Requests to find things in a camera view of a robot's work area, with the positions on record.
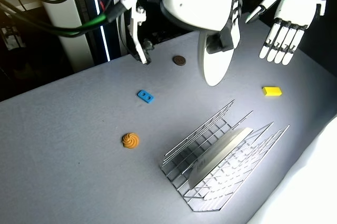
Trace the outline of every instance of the white robotic hand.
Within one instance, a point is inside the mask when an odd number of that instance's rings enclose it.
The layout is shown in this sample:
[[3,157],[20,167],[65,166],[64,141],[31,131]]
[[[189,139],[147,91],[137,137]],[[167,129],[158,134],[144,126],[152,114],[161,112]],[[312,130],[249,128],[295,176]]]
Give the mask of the white robotic hand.
[[[252,22],[270,8],[277,0],[263,0],[248,16],[246,23]],[[320,5],[321,16],[325,12],[325,0],[281,0],[277,7],[274,24],[260,51],[260,58],[282,62],[288,65],[296,51],[304,31],[309,28]]]

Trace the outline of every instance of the blue block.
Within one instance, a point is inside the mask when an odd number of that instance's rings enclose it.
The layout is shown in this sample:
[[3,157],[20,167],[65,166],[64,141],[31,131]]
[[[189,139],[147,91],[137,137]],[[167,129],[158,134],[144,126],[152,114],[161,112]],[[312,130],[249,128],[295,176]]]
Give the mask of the blue block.
[[150,104],[154,100],[154,96],[144,90],[139,91],[137,96],[139,96],[142,100],[144,100],[148,104]]

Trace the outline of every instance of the yellow eraser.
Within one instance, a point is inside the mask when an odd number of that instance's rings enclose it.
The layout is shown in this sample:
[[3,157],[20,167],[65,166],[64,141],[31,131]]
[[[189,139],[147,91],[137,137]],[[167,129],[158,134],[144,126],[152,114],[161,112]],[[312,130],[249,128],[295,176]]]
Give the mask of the yellow eraser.
[[280,87],[263,87],[262,91],[265,96],[281,96],[282,91]]

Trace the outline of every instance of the tabletop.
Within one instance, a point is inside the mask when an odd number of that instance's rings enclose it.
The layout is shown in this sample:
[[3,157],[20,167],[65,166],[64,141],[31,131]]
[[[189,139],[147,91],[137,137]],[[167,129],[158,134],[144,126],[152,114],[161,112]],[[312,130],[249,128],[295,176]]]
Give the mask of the tabletop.
[[[316,134],[337,112],[337,80],[301,51],[288,66],[259,59],[269,28],[242,24],[224,80],[198,70],[198,32],[156,45],[152,63],[131,56],[0,103],[0,220],[3,224],[246,223]],[[184,66],[172,57],[186,58]],[[279,86],[281,97],[261,88]],[[154,101],[137,97],[150,92]],[[195,213],[175,191],[163,155],[235,100],[227,122],[290,125],[219,212]],[[136,149],[122,136],[140,136]]]

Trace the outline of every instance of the light strip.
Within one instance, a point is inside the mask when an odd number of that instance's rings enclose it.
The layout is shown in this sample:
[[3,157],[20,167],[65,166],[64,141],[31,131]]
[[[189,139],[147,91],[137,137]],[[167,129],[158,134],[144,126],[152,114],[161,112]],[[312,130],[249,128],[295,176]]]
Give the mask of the light strip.
[[[98,6],[98,0],[94,0],[95,1],[95,6],[96,6],[96,11],[97,11],[97,15],[100,13],[100,7]],[[110,55],[109,55],[109,51],[107,49],[107,45],[106,45],[106,39],[105,39],[105,34],[104,34],[104,29],[101,26],[101,33],[102,33],[102,38],[103,38],[103,43],[104,43],[104,48],[105,48],[105,53],[106,53],[106,58],[107,61],[110,61]]]

